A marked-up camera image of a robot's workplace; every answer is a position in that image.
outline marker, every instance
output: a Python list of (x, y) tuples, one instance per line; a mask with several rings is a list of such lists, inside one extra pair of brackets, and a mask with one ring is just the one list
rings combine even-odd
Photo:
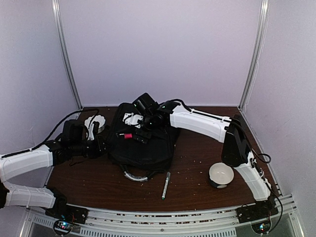
[(166, 183), (164, 184), (163, 193), (161, 199), (164, 200), (166, 197), (167, 187), (170, 180), (170, 172), (167, 172)]

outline wooden table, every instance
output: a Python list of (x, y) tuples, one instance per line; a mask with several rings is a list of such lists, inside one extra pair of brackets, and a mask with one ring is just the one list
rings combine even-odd
[[(99, 109), (110, 124), (116, 108)], [(221, 116), (239, 113), (235, 107), (196, 109)], [(82, 113), (79, 119), (84, 120), (92, 114)], [(251, 133), (247, 131), (247, 134), (254, 149), (259, 152)], [(70, 161), (56, 166), (48, 186), (56, 187), (65, 194), (69, 204), (124, 211), (203, 210), (253, 203), (250, 189), (235, 170), (235, 177), (226, 188), (215, 189), (208, 184), (208, 170), (212, 164), (221, 162), (222, 146), (207, 136), (182, 130), (176, 143), (165, 200), (161, 200), (161, 195), (166, 174), (157, 174), (145, 183), (132, 182), (109, 161), (107, 155), (72, 167), (69, 166)], [(268, 167), (261, 162), (259, 165), (274, 185)], [(145, 174), (143, 171), (131, 171)]]

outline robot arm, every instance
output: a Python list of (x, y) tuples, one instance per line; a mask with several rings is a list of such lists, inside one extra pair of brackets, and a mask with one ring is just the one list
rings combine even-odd
[(67, 199), (55, 188), (33, 188), (15, 185), (9, 179), (20, 174), (61, 164), (72, 157), (96, 158), (105, 152), (102, 137), (96, 136), (98, 124), (92, 123), (93, 140), (83, 140), (83, 122), (68, 120), (56, 140), (45, 142), (35, 150), (21, 151), (0, 157), (0, 208), (10, 205), (39, 206), (50, 209), (53, 216), (65, 216)]
[(143, 116), (137, 121), (143, 129), (151, 130), (162, 125), (188, 129), (209, 136), (223, 143), (222, 162), (233, 167), (243, 177), (252, 191), (256, 204), (237, 209), (240, 222), (265, 218), (277, 214), (275, 196), (271, 185), (258, 166), (254, 153), (242, 129), (242, 117), (222, 117), (187, 107), (181, 100), (162, 104), (155, 102), (147, 93), (133, 102)]

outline black backpack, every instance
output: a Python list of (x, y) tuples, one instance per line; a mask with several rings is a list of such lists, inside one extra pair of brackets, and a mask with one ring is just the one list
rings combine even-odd
[[(119, 105), (111, 123), (107, 144), (110, 145), (109, 159), (118, 164), (125, 176), (133, 181), (147, 181), (155, 173), (167, 171), (172, 163), (175, 143), (180, 129), (164, 126), (151, 131), (143, 131), (125, 124), (125, 113), (138, 114), (136, 108), (129, 103)], [(146, 170), (145, 177), (136, 177), (128, 172), (134, 166)]]

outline purple wall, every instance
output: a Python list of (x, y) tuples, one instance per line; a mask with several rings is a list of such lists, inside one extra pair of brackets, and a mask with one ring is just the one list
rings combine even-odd
[(316, 2), (273, 0), (246, 117), (309, 237), (316, 223)]
[(143, 92), (160, 102), (239, 104), (261, 1), (67, 0), (60, 8), (84, 106)]
[[(41, 142), (76, 104), (50, 0), (0, 0), (0, 32), (0, 154), (5, 154)], [(47, 174), (41, 169), (14, 181), (43, 186)], [(0, 210), (1, 236), (16, 236), (23, 212)]]

